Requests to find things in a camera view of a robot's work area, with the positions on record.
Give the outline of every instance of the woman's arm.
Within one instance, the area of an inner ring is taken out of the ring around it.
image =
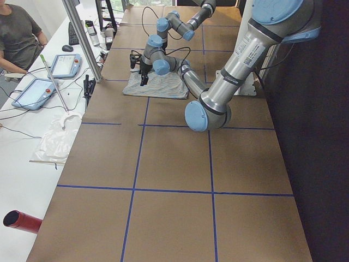
[[[15,64],[12,64],[10,61],[6,60],[4,58],[4,51],[0,50],[0,67],[2,67],[3,69],[5,69],[8,72],[11,73],[21,73],[21,74],[26,74],[27,71],[25,71],[24,69],[16,66]]]
[[[40,45],[42,45],[43,47],[45,47],[49,42],[43,31],[40,31],[35,36],[38,38]]]

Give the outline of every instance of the blue joint cap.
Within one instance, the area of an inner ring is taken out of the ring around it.
[[[170,13],[175,14],[178,18],[180,18],[179,12],[177,12],[177,11],[173,10]]]
[[[149,36],[147,44],[152,46],[152,47],[162,47],[163,40],[157,34],[152,34]]]
[[[281,23],[292,16],[304,0],[254,0],[252,18],[262,25]]]
[[[191,101],[185,108],[185,121],[191,130],[204,132],[208,127],[205,109],[198,101]]]
[[[154,61],[153,69],[157,75],[166,75],[170,71],[170,64],[166,60],[159,59]]]
[[[159,18],[157,20],[157,30],[159,32],[166,31],[168,27],[169,27],[169,21],[165,17]]]
[[[313,40],[318,37],[320,30],[321,27],[318,27],[303,33],[289,35],[282,40],[282,43],[293,44]]]
[[[184,33],[183,38],[187,41],[191,41],[191,39],[193,38],[195,32],[193,30],[189,30],[187,32]]]

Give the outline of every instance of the computer mouse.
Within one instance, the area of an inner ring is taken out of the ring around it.
[[[64,52],[72,52],[74,50],[74,48],[72,46],[70,46],[70,45],[63,45],[62,46],[62,50]]]

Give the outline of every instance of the gray cloth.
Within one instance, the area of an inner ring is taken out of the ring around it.
[[[127,96],[187,98],[188,88],[176,73],[169,72],[166,75],[157,75],[154,71],[151,71],[148,73],[148,77],[148,84],[141,86],[141,75],[138,71],[132,72],[122,93]]]
[[[28,70],[43,49],[33,35],[41,28],[22,7],[8,6],[12,13],[0,15],[0,50],[6,60]]]

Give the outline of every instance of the plastic bag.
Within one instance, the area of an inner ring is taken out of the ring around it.
[[[59,124],[60,120],[61,118],[56,118],[51,122],[30,162],[65,164],[79,130],[81,119],[79,117],[66,119],[64,130]]]

